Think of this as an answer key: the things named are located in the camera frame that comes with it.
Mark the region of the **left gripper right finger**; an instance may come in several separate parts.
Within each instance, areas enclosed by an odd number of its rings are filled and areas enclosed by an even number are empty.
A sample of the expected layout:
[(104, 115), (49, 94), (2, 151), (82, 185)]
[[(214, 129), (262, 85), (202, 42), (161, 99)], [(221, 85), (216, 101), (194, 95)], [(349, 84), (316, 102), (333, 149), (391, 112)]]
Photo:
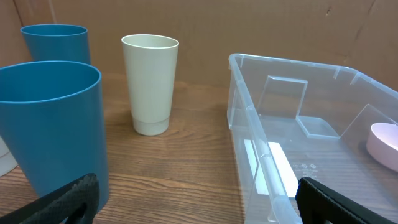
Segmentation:
[(394, 224), (310, 177), (298, 181), (295, 200), (303, 224)]

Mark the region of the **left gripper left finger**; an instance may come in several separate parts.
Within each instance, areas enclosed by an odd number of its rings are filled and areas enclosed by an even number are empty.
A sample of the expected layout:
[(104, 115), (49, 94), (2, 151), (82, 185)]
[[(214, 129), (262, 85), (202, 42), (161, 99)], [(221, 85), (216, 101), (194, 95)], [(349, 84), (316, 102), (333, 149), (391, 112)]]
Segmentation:
[(99, 180), (89, 173), (1, 217), (1, 223), (92, 224), (99, 200)]

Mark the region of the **clear plastic storage bin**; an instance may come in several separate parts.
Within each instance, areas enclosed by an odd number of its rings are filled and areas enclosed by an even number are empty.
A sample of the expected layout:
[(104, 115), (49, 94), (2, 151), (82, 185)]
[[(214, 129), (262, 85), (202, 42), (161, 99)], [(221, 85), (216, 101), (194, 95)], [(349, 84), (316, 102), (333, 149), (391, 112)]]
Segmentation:
[[(397, 221), (397, 173), (373, 159), (374, 123), (397, 124), (397, 92), (349, 67), (248, 54), (229, 56), (231, 130), (246, 223), (300, 223), (269, 142), (279, 143), (297, 180), (311, 177)], [(252, 176), (244, 140), (257, 162)], [(255, 180), (261, 166), (268, 195)]]

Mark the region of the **pink plastic bowl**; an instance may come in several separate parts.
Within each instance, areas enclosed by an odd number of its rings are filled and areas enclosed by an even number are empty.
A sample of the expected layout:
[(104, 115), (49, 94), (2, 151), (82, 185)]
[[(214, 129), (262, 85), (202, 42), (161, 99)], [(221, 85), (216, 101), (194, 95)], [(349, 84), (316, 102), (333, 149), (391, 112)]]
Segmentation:
[(372, 124), (366, 149), (379, 163), (397, 172), (397, 125), (390, 123)]

